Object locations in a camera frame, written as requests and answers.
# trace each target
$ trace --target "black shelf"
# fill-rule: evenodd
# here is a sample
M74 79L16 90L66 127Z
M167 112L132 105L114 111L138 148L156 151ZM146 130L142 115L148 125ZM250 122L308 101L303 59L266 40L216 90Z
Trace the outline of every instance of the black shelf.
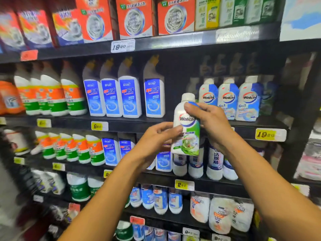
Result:
M52 170L52 164L59 162L65 164L65 170L67 172L74 172L79 174L85 174L87 176L96 176L103 177L104 170L113 170L115 167L113 166L93 166L90 163L88 164L80 164L79 162L68 162L66 160L57 160L50 159L46 160L42 158L41 154L38 155L29 155L25 156L25 165L33 167L33 168L41 168ZM201 178L192 178L188 174L183 177L178 177L172 172L165 173L160 172L155 169L146 170L142 172L138 179L138 183L150 184L150 185L158 185L164 186L168 188L175 187L175 179L185 180L185 181L193 181L195 183L195 191L212 193L212 194L222 194L228 196L235 196L240 198L249 198L248 193L246 192L242 182L238 179L236 181L230 181L226 178L222 178L219 181L213 181L209 179L205 173L206 167L204 167L204 174Z
M43 204L57 205L63 208L68 208L69 203L80 204L81 209L89 202L75 202L71 198L70 191L66 188L62 195L55 195L53 193L36 193L36 195L43 196ZM196 221L190 214L190 201L183 200L183 209L179 214L173 214L170 209L164 215L159 215L154 208L147 210L142 205L139 207L132 207L129 205L124 209L120 220L130 222L130 217L141 217L145 219L145 225L149 227L159 228L170 232L183 234L183 228L191 228L200 231L200 238L212 240L212 234L215 233L210 229L207 223L200 223ZM231 240L249 240L248 233L243 233L231 228L229 234L225 235L231 237Z
M110 132L125 132L125 133L144 133L150 126L164 122L173 121L173 112L168 112L163 118L152 118L142 115L140 118L124 118L124 117L92 117L89 114L81 116L29 116L26 114L3 115L6 118L8 126L25 126L36 127L37 118L51 119L53 128L62 129L82 129L91 130L92 121L108 122ZM277 120L273 116L260 116L255 122L229 121L230 125L235 128L243 139L254 140L255 130L257 128L268 129L286 129L288 127Z
M135 39L135 51L192 47L219 43L277 40L280 24L259 24ZM110 54L111 41L38 50L38 60ZM20 62L20 53L0 55L0 64Z

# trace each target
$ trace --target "blue label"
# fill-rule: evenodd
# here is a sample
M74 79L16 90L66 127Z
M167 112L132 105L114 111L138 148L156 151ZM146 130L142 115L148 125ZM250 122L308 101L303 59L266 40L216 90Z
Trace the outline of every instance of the blue label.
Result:
M262 85L253 83L251 91L240 94L237 109L237 119L254 122L259 116L260 102L262 97Z
M119 138L119 148L121 158L123 158L132 149L132 143L130 139Z
M155 241L167 241L167 232L163 229L154 229Z
M141 190L138 187L133 187L132 192L130 193L130 202L139 202L141 197Z
M133 224L133 231L134 231L134 238L135 239L140 239L141 237L144 236L144 226L143 225Z
M168 232L169 241L181 241L181 235L179 233Z
M173 154L173 162L176 166L185 166L187 163L186 155Z
M208 152L208 166L213 170L221 170L224 156L217 149L210 145Z
M102 138L102 147L104 148L105 160L109 164L117 164L117 155L115 149L115 142L110 138Z
M121 97L123 100L124 115L138 115L136 103L136 91L134 79L122 79L119 81Z
M107 114L119 114L119 105L115 80L102 80L101 86L104 93Z
M85 80L83 83L85 85L90 113L103 113L98 89L98 82L95 80Z
M236 84L229 84L230 91L220 95L218 107L224 110L228 120L234 120L236 109L238 107L239 88Z
M203 98L204 103L217 106L218 95L219 91L216 85L210 84L208 85L208 92L200 94L200 97Z
M155 234L154 229L152 227L144 226L145 233L145 241L154 241Z
M157 154L157 168L163 170L172 169L170 151L164 151Z
M155 208L165 209L168 205L167 191L163 188L154 189Z
M203 159L199 159L199 155L189 157L189 165L193 168L201 168L203 166Z
M232 165L229 163L228 160L224 159L224 166L227 167L228 169L234 170L234 168L232 167Z
M145 79L146 113L161 114L159 79Z
M178 193L169 193L168 202L172 208L180 208L183 206L182 195Z
M148 205L154 203L154 192L151 187L142 189L142 202Z

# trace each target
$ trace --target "bottle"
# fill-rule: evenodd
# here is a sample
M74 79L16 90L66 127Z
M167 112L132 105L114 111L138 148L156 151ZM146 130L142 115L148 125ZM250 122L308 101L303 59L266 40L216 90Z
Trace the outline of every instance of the bottle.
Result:
M51 132L48 133L51 142L54 145L54 150L55 150L55 154L56 154L56 159L57 160L64 160L67 158L67 154L65 151L65 141L62 140L60 133L58 133L58 131L56 129L51 128L50 129Z
M3 76L0 81L0 96L2 97L6 112L9 114L17 114L25 111L17 88L9 81L7 75Z
M226 158L224 158L223 162L223 176L232 181L237 180L239 178L234 168Z
M156 72L159 55L153 55L146 63L143 79L145 91L145 107L147 117L163 117L165 115L164 76Z
M40 80L46 90L51 115L64 116L69 114L60 76L54 71L50 62L45 61L43 65Z
M139 207L142 204L142 195L139 184L135 184L131 193L130 193L130 204L132 207Z
M167 232L163 229L154 228L155 241L167 241Z
M3 132L15 155L24 155L30 152L28 143L21 132L12 129L4 129Z
M115 233L119 241L130 241L134 236L132 224L126 221L118 222Z
M254 212L254 204L248 200L235 200L232 213L232 227L241 232L250 229Z
M198 94L198 90L199 90L199 82L200 82L200 78L199 77L190 77L189 78L189 83L186 86L186 93L192 93L195 95Z
M41 81L42 63L40 61L32 62L32 72L30 74L30 82L36 91L40 113L42 115L50 115L50 107L48 105L46 89Z
M91 164L93 166L100 166L105 164L105 155L104 149L102 147L100 132L92 131L90 135L86 135L86 140L89 147Z
M90 189L90 197L94 197L95 193L100 189L104 184L101 178L97 177L88 177L88 186Z
M255 122L259 116L262 87L258 76L247 76L245 83L240 86L235 120Z
M200 123L198 119L187 114L184 109L186 102L197 106L194 94L185 93L182 95L182 102L176 106L174 111L173 126L182 125L184 136L171 145L171 153L199 155Z
M101 141L104 149L106 165L117 166L121 159L117 135L112 133L103 133Z
M31 168L32 176L36 182L37 188L41 193L48 193L52 190L50 177L44 171Z
M135 135L128 133L117 133L119 140L120 156L123 158L135 146Z
M102 65L99 74L107 117L122 117L124 114L120 85L115 70L114 59L110 58Z
M150 210L154 207L154 192L151 185L142 184L142 205L145 209Z
M173 173L182 177L187 173L187 156L173 154Z
M72 136L75 143L77 144L77 154L79 163L89 163L91 161L91 158L86 137L79 134L73 134Z
M209 226L218 234L228 234L232 225L235 202L230 198L214 196L211 200Z
M155 233L152 227L144 226L145 241L155 241Z
M181 211L183 209L183 197L182 197L180 190L175 189L175 188L169 189L168 205L170 207L170 211L173 214L181 213Z
M206 103L207 105L217 106L218 89L214 84L214 78L205 78L204 84L199 90L199 102Z
M276 92L278 89L277 84L273 82L274 75L264 75L263 83L263 95L260 105L260 115L271 115L273 110L273 104L275 101Z
M156 170L171 172L173 169L173 155L170 151L160 152L156 156Z
M206 175L214 180L218 181L223 177L223 160L224 156L214 146L210 145L208 151L208 165L206 169Z
M65 133L60 133L60 137L62 141L65 143L65 151L67 155L68 162L75 162L79 160L78 153L77 153L77 143L75 142L74 138L72 137L72 130L64 130Z
M82 202L90 199L90 190L85 175L67 172L67 182L74 201Z
M54 144L46 132L35 131L39 144L42 147L42 157L45 159L52 159L56 156Z
M144 226L139 224L132 224L134 231L134 239L136 241L142 241L144 239Z
M203 176L204 142L205 138L201 137L199 155L189 157L188 174L193 178Z
M65 190L65 182L62 180L61 176L58 173L46 172L49 175L51 190L54 194L62 194Z
M267 147L268 142L260 140L251 140L249 144L252 146L253 149L256 150L257 153L264 157L265 148Z
M61 84L64 89L69 114L72 116L87 113L85 98L82 94L82 81L75 73L69 61L64 60L64 68L61 71Z
M168 209L167 189L153 186L154 189L154 210L159 215L164 215Z
M124 117L139 118L142 115L138 78L131 72L132 57L126 57L118 69L118 81L124 108Z
M168 232L168 241L181 241L181 234Z
M228 120L235 119L238 105L239 89L234 83L234 77L226 77L219 87L217 106L221 107Z
M89 113L94 117L106 115L104 106L104 93L100 79L95 76L95 61L89 61L82 72L82 80L85 85Z
M23 63L16 63L16 71L14 73L14 83L19 91L20 98L27 115L40 114L36 91L30 82L30 74L27 72Z
M206 223L210 210L210 195L207 193L192 192L190 212L197 221Z

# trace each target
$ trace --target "cleaning product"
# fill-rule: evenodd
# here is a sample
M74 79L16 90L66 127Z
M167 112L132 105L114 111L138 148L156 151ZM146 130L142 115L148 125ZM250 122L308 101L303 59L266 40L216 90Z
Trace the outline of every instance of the cleaning product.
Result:
M199 77L190 77L189 82L186 86L186 93L192 93L195 95L196 98L199 90L199 82Z
M52 159L56 156L54 144L52 143L46 131L35 131L39 144L42 147L42 157L45 159Z
M173 169L173 155L170 151L160 152L156 156L156 170L171 172Z
M214 78L205 78L204 84L199 90L199 102L206 103L208 105L217 106L218 89L214 84Z
M276 0L248 0L245 23L270 22L276 18Z
M121 117L124 114L121 90L115 71L114 59L107 59L100 69L100 82L104 93L107 117Z
M163 229L154 228L155 241L167 241L167 232Z
M97 190L104 184L104 181L101 178L97 177L88 177L88 186L90 189L90 196L93 197Z
M214 146L210 145L208 151L208 165L206 169L206 175L214 180L218 181L223 177L223 160L224 156Z
M119 38L115 0L76 0L76 5L85 43Z
M91 161L91 158L89 154L89 146L86 137L79 134L73 134L72 137L75 143L77 144L77 154L79 158L79 163L89 163Z
M120 39L158 35L154 0L116 0Z
M118 69L118 80L124 108L124 117L139 118L142 115L139 81L132 74L132 57L126 57Z
M219 54L214 64L214 76L225 75L228 71L228 57L226 54Z
M241 232L250 229L254 204L250 200L236 200L232 214L232 227Z
M36 92L30 82L30 74L27 72L23 63L16 63L14 73L14 83L19 91L20 98L27 115L40 114L39 104L36 98Z
M75 162L79 160L78 153L77 153L77 143L75 142L74 138L72 137L72 130L64 130L65 133L60 133L61 140L65 143L65 151L67 155L68 162Z
M126 221L119 221L115 230L116 238L119 241L130 241L133 239L134 231L132 224Z
M170 188L168 193L168 205L173 214L181 213L183 209L183 197L180 190Z
M8 81L0 81L0 94L9 114L21 113L25 110L17 88Z
M210 209L210 195L207 193L192 192L190 212L197 221L206 223Z
M15 7L31 50L52 48L57 44L54 22L44 0L15 0Z
M244 25L246 5L247 0L221 0L219 26Z
M54 71L50 62L43 62L41 82L46 90L48 105L52 116L63 116L69 113L60 76Z
M168 232L168 241L181 241L181 234Z
M118 137L116 134L104 133L101 139L106 159L106 165L116 166L121 159Z
M220 0L196 0L195 30L217 28L219 26Z
M134 231L134 239L136 241L142 241L144 239L144 226L139 224L132 224Z
M195 0L158 0L159 35L194 31Z
M30 152L28 143L21 132L12 129L4 129L3 132L15 155L23 155Z
M66 143L62 140L60 133L56 129L51 128L48 133L52 144L54 145L54 150L56 154L57 160L64 160L67 158L67 154L65 151Z
M167 189L153 186L154 189L154 210L159 215L164 215L168 209Z
M74 201L82 202L90 199L90 190L85 175L67 172L67 182Z
M104 106L104 94L101 82L99 78L95 76L95 66L95 61L89 61L83 69L82 79L85 85L90 115L102 117L106 115L106 107Z
M155 233L152 227L144 226L145 241L155 241Z
M226 158L224 158L223 162L223 176L232 181L237 180L239 178L234 168Z
M65 190L65 182L58 173L46 172L50 176L49 182L54 194L62 194Z
M86 135L86 140L89 147L91 164L93 166L103 165L105 163L105 155L101 142L101 133L92 131L90 135Z
M214 196L211 200L209 226L218 234L228 234L231 230L232 212L234 210L234 200Z
M142 204L142 195L141 195L141 189L139 187L139 184L135 184L132 192L130 193L130 204L132 207L139 207Z
M135 146L135 135L127 133L118 133L119 149L121 158L123 158Z
M205 138L201 137L199 155L189 157L188 174L193 178L200 178L203 176L204 142Z
M219 87L217 106L221 107L228 120L234 120L238 105L239 89L234 83L234 77L226 77Z
M142 205L145 209L150 210L154 207L154 192L153 187L148 184L142 184Z
M255 122L259 116L262 86L258 76L247 76L245 83L240 86L235 120Z
M136 134L137 143L139 142L139 140L140 140L140 138L141 138L142 136L143 136L142 133ZM156 157L155 157L155 159L153 160L153 162L151 163L151 165L150 165L149 167L147 167L146 169L147 169L147 170L153 170L154 167L155 167L155 165L156 165Z
M180 177L187 173L186 155L173 154L173 173Z
M153 55L146 63L143 72L147 117L163 117L165 115L164 76L155 70L158 57L158 55Z
M50 177L44 171L31 168L33 178L35 179L38 190L41 193L48 193L52 187L50 185Z
M85 98L82 95L81 80L74 72L69 61L64 60L64 68L61 71L61 84L64 89L69 114L72 116L87 113Z
M38 100L40 112L42 115L50 115L50 107L48 105L46 88L41 82L42 63L39 61L32 63L32 72L30 74L30 82L36 91L36 98Z
M261 156L264 156L265 149L267 147L267 141L260 141L260 140L251 140L249 144L252 146L253 149L256 150Z
M182 102L175 108L173 126L182 125L184 136L172 144L171 153L173 154L199 155L200 123L198 119L187 114L184 109L186 102L197 106L194 101L194 94L184 93Z
M76 8L75 0L49 0L49 3L59 45L83 44L82 29L79 24L81 11Z
M273 104L278 89L277 84L273 82L274 75L264 75L261 83L263 84L262 101L260 105L259 115L271 115Z
M3 0L1 6L0 38L3 41L3 48L8 52L27 50L16 13Z

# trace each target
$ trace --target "price tag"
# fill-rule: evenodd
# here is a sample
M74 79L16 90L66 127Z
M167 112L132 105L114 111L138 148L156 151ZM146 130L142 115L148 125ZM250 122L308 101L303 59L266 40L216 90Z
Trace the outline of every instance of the price tag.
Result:
M6 118L5 117L0 117L0 124L1 125L7 125Z
M55 225L50 224L48 228L48 232L52 234L56 234L58 232L58 227Z
M51 128L51 120L47 118L37 118L37 126L41 128Z
M296 183L291 183L301 194L304 196L309 196L310 194L310 186L309 185L303 185L303 184L296 184Z
M97 130L97 131L108 131L108 122L97 122L92 121L91 122L91 130Z
M129 220L133 224L145 225L145 218L130 216Z
M257 128L255 130L255 139L284 142L286 140L286 130Z
M183 227L183 234L187 235L187 236L191 236L191 237L196 237L196 238L200 237L200 231L199 230L186 228L186 227Z
M24 162L24 158L22 158L22 157L14 157L14 163L16 163L16 164L20 164L20 165L24 165L25 164L25 162Z
M79 213L80 212L80 204L69 203L68 210L69 211L77 211Z
M195 190L195 183L193 181L185 181L185 180L175 179L175 188L194 191Z
M111 42L110 52L129 52L135 50L135 39L115 40Z
M252 28L250 26L221 28L216 30L216 43L230 43L249 41L252 35Z
M66 166L64 163L53 162L52 169L58 171L66 171Z
M224 235L212 234L212 241L231 241L231 238Z
M20 55L20 60L22 62L25 61L33 61L38 59L38 50L30 50L30 51L22 51Z
M104 178L107 178L111 174L112 170L104 170Z
M42 203L43 202L43 196L35 194L33 196L33 201Z

